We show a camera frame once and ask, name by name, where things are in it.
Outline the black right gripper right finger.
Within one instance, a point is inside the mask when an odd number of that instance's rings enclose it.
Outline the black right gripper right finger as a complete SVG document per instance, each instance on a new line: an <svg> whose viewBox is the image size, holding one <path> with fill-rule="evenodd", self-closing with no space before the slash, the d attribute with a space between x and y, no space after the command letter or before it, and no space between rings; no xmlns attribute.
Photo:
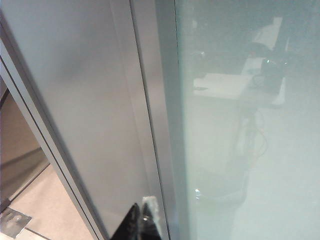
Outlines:
<svg viewBox="0 0 320 240"><path fill-rule="evenodd" d="M160 220L157 198L155 196L143 197L140 217L140 239L161 240Z"/></svg>

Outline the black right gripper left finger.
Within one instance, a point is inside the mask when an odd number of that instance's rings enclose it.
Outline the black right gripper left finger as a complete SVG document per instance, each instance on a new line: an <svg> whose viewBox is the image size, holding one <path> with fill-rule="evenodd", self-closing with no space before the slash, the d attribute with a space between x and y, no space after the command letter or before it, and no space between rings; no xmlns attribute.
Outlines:
<svg viewBox="0 0 320 240"><path fill-rule="evenodd" d="M139 234L140 208L133 204L114 232L111 240L137 240Z"/></svg>

